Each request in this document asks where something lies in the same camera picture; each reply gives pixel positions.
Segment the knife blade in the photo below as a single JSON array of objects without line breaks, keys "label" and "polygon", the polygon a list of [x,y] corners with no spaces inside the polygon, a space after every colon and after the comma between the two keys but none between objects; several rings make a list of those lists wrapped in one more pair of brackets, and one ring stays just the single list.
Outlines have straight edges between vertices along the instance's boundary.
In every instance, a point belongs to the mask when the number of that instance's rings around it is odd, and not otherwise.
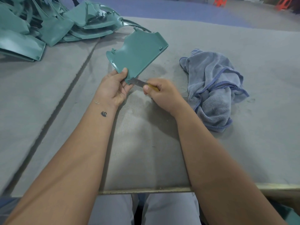
[{"label": "knife blade", "polygon": [[141,87],[141,88],[143,88],[145,85],[148,85],[148,86],[151,87],[153,90],[159,91],[159,89],[158,89],[156,86],[153,86],[153,85],[151,85],[151,84],[148,84],[148,83],[146,83],[146,82],[143,82],[143,81],[141,81],[141,80],[139,80],[139,79],[137,79],[137,78],[131,78],[131,79],[128,80],[128,82],[131,83],[131,84],[134,84],[134,85],[136,85],[136,86],[139,86],[139,87]]}]

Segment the yellow knife handle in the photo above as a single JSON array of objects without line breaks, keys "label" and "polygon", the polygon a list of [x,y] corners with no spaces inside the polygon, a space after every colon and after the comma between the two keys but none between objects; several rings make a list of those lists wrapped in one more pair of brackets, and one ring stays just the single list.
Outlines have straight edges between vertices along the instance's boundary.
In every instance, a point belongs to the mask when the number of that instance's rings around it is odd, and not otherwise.
[{"label": "yellow knife handle", "polygon": [[156,87],[156,86],[153,86],[153,85],[151,85],[151,84],[148,84],[148,86],[149,87],[151,87],[153,90],[155,90],[155,91],[159,91],[159,89]]}]

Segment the blue floor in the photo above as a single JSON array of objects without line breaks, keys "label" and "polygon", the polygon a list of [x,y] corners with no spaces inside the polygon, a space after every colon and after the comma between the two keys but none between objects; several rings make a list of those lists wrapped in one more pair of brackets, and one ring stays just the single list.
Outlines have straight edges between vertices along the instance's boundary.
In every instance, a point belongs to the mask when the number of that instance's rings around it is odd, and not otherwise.
[{"label": "blue floor", "polygon": [[[72,0],[62,0],[67,8],[73,7]],[[246,27],[251,26],[243,19],[224,8],[213,5],[171,0],[93,0],[107,5],[122,16],[155,19],[190,20],[206,23]]]}]

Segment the cloth rag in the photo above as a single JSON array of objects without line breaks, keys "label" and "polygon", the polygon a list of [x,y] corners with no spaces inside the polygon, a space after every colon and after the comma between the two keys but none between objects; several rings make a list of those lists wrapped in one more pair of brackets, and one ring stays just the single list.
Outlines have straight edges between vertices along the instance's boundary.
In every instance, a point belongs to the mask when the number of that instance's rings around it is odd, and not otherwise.
[{"label": "cloth rag", "polygon": [[188,103],[206,128],[223,132],[231,123],[231,104],[249,97],[243,76],[220,53],[194,49],[179,60],[188,73]]}]

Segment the pile of green plastic parts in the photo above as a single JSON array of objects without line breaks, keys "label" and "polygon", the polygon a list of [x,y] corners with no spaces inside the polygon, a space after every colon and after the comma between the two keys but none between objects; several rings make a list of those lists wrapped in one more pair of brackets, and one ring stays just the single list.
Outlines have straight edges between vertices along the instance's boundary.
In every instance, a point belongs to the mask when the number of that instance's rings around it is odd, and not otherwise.
[{"label": "pile of green plastic parts", "polygon": [[0,0],[0,53],[39,61],[46,45],[99,38],[127,25],[151,32],[88,0],[71,10],[60,0]]}]

